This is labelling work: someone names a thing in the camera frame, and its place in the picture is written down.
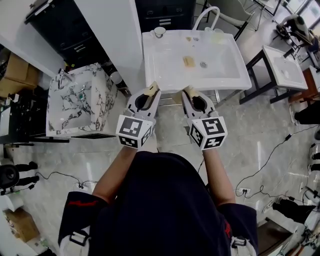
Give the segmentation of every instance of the marble sink vanity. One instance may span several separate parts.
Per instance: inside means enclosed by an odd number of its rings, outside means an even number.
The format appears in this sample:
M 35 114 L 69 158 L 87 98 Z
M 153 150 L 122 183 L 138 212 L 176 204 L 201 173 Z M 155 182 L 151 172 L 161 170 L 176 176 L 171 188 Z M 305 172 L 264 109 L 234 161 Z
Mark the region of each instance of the marble sink vanity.
M 60 74 L 51 80 L 46 136 L 92 139 L 114 136 L 118 117 L 126 107 L 125 96 L 98 63 L 68 74 L 71 80 L 61 79 Z

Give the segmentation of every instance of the small cup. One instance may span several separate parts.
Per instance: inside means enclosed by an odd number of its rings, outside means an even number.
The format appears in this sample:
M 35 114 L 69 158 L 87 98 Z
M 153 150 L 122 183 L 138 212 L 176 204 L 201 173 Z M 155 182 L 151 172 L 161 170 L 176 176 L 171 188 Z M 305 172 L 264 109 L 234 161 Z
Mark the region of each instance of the small cup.
M 164 33 L 166 33 L 166 29 L 162 26 L 156 27 L 153 31 L 156 38 L 162 38 Z

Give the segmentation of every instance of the dark shirt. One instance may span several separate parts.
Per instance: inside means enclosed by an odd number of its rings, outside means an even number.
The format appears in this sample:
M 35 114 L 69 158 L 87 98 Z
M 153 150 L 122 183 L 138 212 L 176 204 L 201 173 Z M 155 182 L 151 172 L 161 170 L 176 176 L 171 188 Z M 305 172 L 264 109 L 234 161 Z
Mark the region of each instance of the dark shirt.
M 172 153 L 138 152 L 112 205 L 68 195 L 58 243 L 90 226 L 89 255 L 230 255 L 232 236 L 258 251 L 257 214 L 245 205 L 216 207 L 194 167 Z

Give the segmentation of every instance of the tiled floor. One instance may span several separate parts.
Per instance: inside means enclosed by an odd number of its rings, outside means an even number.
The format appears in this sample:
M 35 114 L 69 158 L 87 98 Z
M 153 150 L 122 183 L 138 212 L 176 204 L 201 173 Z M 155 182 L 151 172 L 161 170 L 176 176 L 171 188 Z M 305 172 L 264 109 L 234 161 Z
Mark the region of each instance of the tiled floor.
M 201 8 L 202 6 L 198 5 L 197 12 L 200 12 Z M 258 21 L 257 15 L 256 13 L 253 17 L 253 23 Z M 275 19 L 281 21 L 287 15 L 287 11 L 280 7 Z M 281 50 L 289 49 L 283 41 L 277 47 L 271 44 L 275 23 L 270 21 L 271 16 L 267 13 L 264 13 L 264 16 L 258 32 L 246 29 L 237 41 L 245 63 L 261 50 L 262 45 L 271 45 Z M 236 28 L 221 20 L 216 27 L 225 33 L 237 32 Z M 269 98 L 268 95 L 259 96 L 239 105 L 239 96 L 235 96 L 218 109 L 228 129 L 227 139 L 218 151 L 234 188 L 242 178 L 254 174 L 262 167 L 273 148 L 289 133 L 309 127 L 294 126 L 290 121 L 287 102 L 283 100 L 271 105 Z M 203 160 L 202 153 L 191 144 L 183 127 L 185 125 L 186 120 L 180 105 L 159 107 L 155 129 L 157 147 L 161 152 L 174 152 L 185 157 L 198 169 Z M 299 193 L 299 187 L 301 182 L 305 184 L 307 180 L 308 153 L 314 132 L 315 128 L 298 133 L 279 146 L 267 166 L 256 176 L 243 181 L 241 187 L 250 188 L 251 193 L 256 193 L 263 185 L 263 191 L 272 196 L 286 194 L 300 200 L 302 194 Z M 11 152 L 15 164 L 35 161 L 39 164 L 39 171 L 46 177 L 57 171 L 74 175 L 82 181 L 97 181 L 119 150 L 120 146 L 115 138 L 106 138 L 72 139 L 69 144 L 39 143 L 34 147 L 20 147 Z M 205 165 L 202 165 L 200 175 L 206 182 Z M 33 190 L 21 192 L 26 210 L 32 214 L 41 234 L 56 249 L 64 203 L 68 192 L 73 190 L 74 183 L 72 178 L 53 174 L 49 180 L 41 178 Z M 314 175 L 309 177 L 308 185 L 316 185 Z M 263 194 L 257 194 L 250 199 L 237 197 L 238 203 L 257 209 L 258 221 L 269 217 L 292 232 L 296 226 L 303 229 L 303 225 L 273 210 L 262 215 L 262 209 L 269 201 Z

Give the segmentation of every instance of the faucet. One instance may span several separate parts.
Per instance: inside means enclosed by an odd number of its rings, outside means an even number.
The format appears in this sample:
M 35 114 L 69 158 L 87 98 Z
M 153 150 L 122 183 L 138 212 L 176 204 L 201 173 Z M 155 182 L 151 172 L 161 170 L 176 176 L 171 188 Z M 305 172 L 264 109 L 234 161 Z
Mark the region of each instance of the faucet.
M 68 74 L 65 70 L 63 70 L 62 68 L 60 68 L 59 70 L 59 75 L 60 78 L 58 80 L 58 89 L 60 89 L 60 84 L 62 83 L 63 79 L 66 78 L 67 80 L 69 80 L 70 82 L 74 82 L 75 78 L 72 74 Z

